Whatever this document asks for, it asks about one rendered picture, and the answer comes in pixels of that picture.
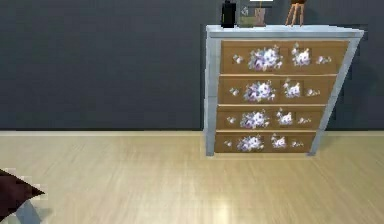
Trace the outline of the pink lamp base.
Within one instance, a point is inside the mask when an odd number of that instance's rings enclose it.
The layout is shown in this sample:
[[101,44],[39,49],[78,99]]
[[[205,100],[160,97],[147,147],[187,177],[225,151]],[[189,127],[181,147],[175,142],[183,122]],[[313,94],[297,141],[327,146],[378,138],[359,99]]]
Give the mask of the pink lamp base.
[[265,9],[262,7],[262,1],[259,0],[258,6],[255,8],[255,18],[256,18],[255,25],[257,27],[263,27],[265,25],[264,17],[265,17]]

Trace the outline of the dark maroon bed cover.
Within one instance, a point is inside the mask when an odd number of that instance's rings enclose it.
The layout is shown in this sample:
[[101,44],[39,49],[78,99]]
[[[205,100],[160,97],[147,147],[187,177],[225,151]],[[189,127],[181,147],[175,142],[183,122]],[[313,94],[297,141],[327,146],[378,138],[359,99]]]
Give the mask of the dark maroon bed cover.
[[14,213],[25,201],[43,191],[0,169],[0,217]]

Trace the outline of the green framed picture stand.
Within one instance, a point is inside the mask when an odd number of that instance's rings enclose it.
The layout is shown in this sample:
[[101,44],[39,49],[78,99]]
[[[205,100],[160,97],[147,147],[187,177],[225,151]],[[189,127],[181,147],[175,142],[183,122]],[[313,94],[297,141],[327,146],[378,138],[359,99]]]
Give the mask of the green framed picture stand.
[[240,28],[251,28],[255,25],[256,17],[254,10],[248,6],[241,6],[237,25]]

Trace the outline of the wooden artist figure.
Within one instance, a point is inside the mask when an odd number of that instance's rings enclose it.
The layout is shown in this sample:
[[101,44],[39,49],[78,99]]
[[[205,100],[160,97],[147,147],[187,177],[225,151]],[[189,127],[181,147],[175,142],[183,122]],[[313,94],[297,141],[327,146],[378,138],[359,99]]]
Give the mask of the wooden artist figure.
[[304,25],[304,10],[307,0],[290,0],[290,9],[288,11],[285,25],[293,26],[296,20],[299,20],[299,25]]

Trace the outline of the black bottle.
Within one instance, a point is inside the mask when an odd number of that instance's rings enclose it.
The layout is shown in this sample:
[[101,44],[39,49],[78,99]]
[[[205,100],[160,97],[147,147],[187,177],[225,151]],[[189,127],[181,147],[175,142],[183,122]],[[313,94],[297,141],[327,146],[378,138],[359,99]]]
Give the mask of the black bottle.
[[222,3],[221,10],[221,27],[222,28],[233,28],[236,20],[236,4],[230,0],[225,0]]

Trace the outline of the white floral chest of drawers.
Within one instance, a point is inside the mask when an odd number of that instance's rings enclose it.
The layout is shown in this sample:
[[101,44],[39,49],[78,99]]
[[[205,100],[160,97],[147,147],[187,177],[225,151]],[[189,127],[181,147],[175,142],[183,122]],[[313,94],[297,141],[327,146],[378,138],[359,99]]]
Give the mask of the white floral chest of drawers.
[[363,30],[206,28],[206,153],[314,155]]

